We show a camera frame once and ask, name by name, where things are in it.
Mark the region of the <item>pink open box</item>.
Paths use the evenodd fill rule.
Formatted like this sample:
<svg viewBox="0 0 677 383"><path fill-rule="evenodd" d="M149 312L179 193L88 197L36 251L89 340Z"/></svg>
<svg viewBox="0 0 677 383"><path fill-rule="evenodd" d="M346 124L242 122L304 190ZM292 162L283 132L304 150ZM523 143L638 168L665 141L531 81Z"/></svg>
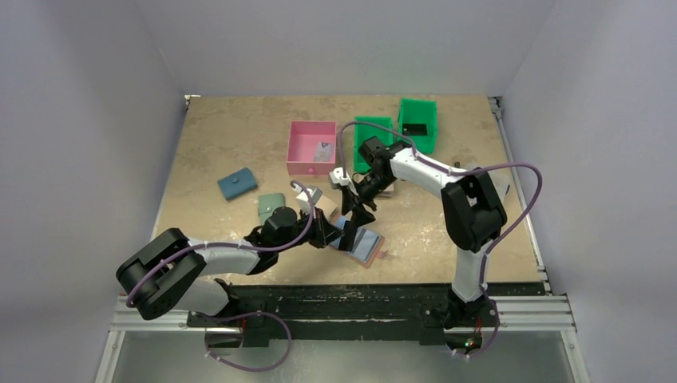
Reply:
<svg viewBox="0 0 677 383"><path fill-rule="evenodd" d="M334 162L314 162L316 144L320 141L334 145ZM290 176L326 177L335 169L337 123L335 121L293 120L290 123L286 165Z"/></svg>

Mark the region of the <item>brown card holder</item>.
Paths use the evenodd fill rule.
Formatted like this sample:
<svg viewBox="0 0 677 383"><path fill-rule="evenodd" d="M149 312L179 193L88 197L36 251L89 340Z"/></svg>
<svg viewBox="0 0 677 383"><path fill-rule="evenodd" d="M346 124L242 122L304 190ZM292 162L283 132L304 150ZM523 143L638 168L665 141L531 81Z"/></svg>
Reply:
<svg viewBox="0 0 677 383"><path fill-rule="evenodd" d="M340 251L347 258L353 260L362 267L369 268L373 261L386 253L386 239L380 234L360 227L354 239L351 251Z"/></svg>

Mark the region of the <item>right green bin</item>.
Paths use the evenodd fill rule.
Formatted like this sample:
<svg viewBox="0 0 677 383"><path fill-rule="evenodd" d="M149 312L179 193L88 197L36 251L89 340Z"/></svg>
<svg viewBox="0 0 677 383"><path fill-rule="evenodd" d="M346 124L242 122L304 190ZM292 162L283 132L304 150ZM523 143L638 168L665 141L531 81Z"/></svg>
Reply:
<svg viewBox="0 0 677 383"><path fill-rule="evenodd" d="M437 102L402 98L398 114L399 132L408 136L423 154L436 148L438 123Z"/></svg>

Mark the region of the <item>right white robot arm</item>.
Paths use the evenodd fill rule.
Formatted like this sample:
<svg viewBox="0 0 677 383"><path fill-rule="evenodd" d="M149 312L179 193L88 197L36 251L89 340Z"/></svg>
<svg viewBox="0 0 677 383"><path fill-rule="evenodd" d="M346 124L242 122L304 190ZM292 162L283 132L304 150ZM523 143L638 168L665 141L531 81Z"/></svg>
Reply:
<svg viewBox="0 0 677 383"><path fill-rule="evenodd" d="M359 153L370 170L354 182L344 168L329 174L342 193L344 235L339 248L354 246L358 229L375 220L375 197L397 180L410 182L441 201L445 228L457 247L456 274L449 291L447 317L459 320L485 304L485 251L507 222L501 197L491 177L475 169L465 172L417 152L412 144L384 145L376 136L364 141Z"/></svg>

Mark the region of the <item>green bin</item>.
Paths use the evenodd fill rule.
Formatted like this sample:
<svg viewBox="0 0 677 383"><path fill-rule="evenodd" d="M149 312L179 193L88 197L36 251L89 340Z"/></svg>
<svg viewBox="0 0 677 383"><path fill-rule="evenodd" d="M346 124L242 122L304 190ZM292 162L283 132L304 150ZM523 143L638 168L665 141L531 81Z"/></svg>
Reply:
<svg viewBox="0 0 677 383"><path fill-rule="evenodd" d="M392 130L394 128L391 117L388 116L356 116L356 121L365 121L372 124L377 124ZM393 143L393 135L380 128L374 128L370 125L357 124L354 127L354 172L364 173L370 170L368 163L359 154L359 148L365 140L376 136L380 141L388 146Z"/></svg>
<svg viewBox="0 0 677 383"><path fill-rule="evenodd" d="M398 114L399 132L408 136L423 154L436 148L438 123L437 102L402 98Z"/></svg>

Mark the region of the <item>beige card holder with strap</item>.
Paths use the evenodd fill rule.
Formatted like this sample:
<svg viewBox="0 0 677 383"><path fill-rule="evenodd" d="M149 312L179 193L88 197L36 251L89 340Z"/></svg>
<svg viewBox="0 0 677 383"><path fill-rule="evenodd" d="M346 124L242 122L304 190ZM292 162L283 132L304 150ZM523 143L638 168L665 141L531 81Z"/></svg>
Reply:
<svg viewBox="0 0 677 383"><path fill-rule="evenodd" d="M394 196L395 184L390 184L377 194L378 198L391 198Z"/></svg>

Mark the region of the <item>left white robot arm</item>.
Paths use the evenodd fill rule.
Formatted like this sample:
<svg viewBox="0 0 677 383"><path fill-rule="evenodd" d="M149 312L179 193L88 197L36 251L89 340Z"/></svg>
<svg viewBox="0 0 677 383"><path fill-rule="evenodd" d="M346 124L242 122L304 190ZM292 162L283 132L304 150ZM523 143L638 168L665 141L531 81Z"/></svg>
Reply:
<svg viewBox="0 0 677 383"><path fill-rule="evenodd" d="M318 208L307 214L280 207L237 243L207 243L167 229L124 261L115 276L128 295L127 306L145 320L173 309L231 314L238 305L234 290L202 277L260 274L278 262L282 251L305 243L324 248L343 234Z"/></svg>

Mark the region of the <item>cream card holder with snap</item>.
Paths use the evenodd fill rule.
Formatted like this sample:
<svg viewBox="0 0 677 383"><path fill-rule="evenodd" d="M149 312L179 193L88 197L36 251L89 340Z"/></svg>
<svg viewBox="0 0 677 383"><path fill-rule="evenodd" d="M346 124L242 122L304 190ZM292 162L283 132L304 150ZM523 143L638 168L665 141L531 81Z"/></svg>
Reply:
<svg viewBox="0 0 677 383"><path fill-rule="evenodd" d="M319 208L324 217L330 222L335 221L335 216L337 215L338 205L332 199L328 198L326 195L322 195L315 202L315 206Z"/></svg>

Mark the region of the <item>left green bin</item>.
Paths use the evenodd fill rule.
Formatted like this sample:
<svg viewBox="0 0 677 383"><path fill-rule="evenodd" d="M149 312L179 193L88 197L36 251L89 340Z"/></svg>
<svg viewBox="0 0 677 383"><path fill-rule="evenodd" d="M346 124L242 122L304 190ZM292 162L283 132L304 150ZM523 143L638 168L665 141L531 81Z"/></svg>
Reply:
<svg viewBox="0 0 677 383"><path fill-rule="evenodd" d="M356 116L356 121L365 121L372 124L377 124L392 130L394 128L391 117L388 116ZM380 128L374 128L370 125L357 124L354 127L354 172L364 173L370 170L368 163L359 154L359 148L365 140L376 136L380 141L388 146L393 143L393 135Z"/></svg>

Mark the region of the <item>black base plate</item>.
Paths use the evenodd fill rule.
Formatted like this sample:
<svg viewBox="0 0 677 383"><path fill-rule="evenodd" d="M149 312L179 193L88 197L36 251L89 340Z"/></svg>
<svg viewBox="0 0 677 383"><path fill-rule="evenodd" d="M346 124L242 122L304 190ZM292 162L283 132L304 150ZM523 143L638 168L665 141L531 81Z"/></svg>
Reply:
<svg viewBox="0 0 677 383"><path fill-rule="evenodd" d="M533 282L491 283L485 304L459 320L447 317L450 284L259 285L230 286L236 311L211 316L188 310L190 327L239 326L246 347L264 347L272 339L327 341L417 341L464 349L481 346L478 335L454 341L446 330L498 328L501 320L493 293L544 295Z"/></svg>

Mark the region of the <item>blue card holder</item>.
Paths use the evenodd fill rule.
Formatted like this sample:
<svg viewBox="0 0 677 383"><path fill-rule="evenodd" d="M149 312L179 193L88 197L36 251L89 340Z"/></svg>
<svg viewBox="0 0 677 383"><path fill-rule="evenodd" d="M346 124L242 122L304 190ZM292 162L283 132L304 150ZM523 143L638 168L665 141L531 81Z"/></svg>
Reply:
<svg viewBox="0 0 677 383"><path fill-rule="evenodd" d="M231 201L258 187L250 168L241 168L237 172L233 172L218 180L216 184L227 201Z"/></svg>

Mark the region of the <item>green card holder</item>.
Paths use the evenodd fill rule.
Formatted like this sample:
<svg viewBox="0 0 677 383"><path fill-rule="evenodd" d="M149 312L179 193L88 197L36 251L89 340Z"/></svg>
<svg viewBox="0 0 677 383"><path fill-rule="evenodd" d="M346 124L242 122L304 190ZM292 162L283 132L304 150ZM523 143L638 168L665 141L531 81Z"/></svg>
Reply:
<svg viewBox="0 0 677 383"><path fill-rule="evenodd" d="M286 199L283 193L269 193L258 196L257 215L259 223L263 225L270 218L275 210L286 206Z"/></svg>

